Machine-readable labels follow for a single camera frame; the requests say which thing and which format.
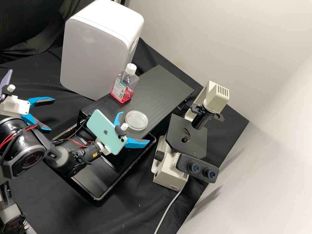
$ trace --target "mint green iphone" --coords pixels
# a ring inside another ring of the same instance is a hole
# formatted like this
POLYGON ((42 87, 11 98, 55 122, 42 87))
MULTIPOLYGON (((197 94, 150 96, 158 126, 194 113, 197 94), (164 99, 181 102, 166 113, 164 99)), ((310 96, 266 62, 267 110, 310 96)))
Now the mint green iphone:
POLYGON ((114 155, 120 152, 128 140, 126 136, 119 136, 115 132, 113 123, 99 110, 93 112, 87 122, 87 127, 114 155))

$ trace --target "microscope stage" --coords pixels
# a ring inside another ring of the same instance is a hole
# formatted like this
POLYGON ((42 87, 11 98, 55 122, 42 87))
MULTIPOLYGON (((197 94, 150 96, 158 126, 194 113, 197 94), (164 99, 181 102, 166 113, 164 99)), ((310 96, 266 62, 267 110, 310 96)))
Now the microscope stage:
POLYGON ((174 151, 204 158, 207 154, 207 128, 197 130, 191 121, 172 114, 166 142, 174 151))

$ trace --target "petri dish lid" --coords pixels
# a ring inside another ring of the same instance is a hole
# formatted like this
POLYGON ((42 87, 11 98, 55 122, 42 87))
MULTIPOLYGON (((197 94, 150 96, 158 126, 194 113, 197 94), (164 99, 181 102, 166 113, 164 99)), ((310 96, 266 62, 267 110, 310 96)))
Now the petri dish lid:
POLYGON ((129 111, 125 117, 125 121, 129 125, 129 128, 136 131, 145 129, 149 123, 147 116, 137 110, 129 111))

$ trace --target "microscope cable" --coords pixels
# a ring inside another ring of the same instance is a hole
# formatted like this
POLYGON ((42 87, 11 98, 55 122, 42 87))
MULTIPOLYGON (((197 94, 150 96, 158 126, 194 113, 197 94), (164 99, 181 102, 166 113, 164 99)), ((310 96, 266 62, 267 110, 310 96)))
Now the microscope cable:
POLYGON ((171 207, 171 205, 173 204, 173 202, 178 198, 178 196, 179 196, 180 193, 182 192, 184 186, 185 186, 185 185, 183 185, 182 189, 177 193, 177 195, 172 199, 172 201, 171 201, 170 204, 168 205, 168 207, 167 207, 167 209, 165 210, 165 213, 163 214, 163 216, 162 216, 162 218, 161 218, 161 220, 160 220, 160 222, 159 222, 159 224, 158 224, 158 226, 157 226, 157 228, 156 228, 154 234, 157 234, 157 231, 158 231, 160 225, 162 224, 162 221, 163 221, 163 219, 165 218, 165 216, 166 216, 166 214, 167 214, 169 208, 171 207))

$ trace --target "flask label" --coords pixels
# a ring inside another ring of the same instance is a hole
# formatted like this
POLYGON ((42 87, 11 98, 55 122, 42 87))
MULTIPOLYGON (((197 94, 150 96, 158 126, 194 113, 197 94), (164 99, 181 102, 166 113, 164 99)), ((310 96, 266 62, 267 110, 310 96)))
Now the flask label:
POLYGON ((119 100, 121 100, 123 98, 124 95, 124 91, 126 90, 127 85, 122 82, 120 79, 116 79, 115 84, 114 84, 114 88, 113 88, 113 95, 116 98, 119 98, 119 100))

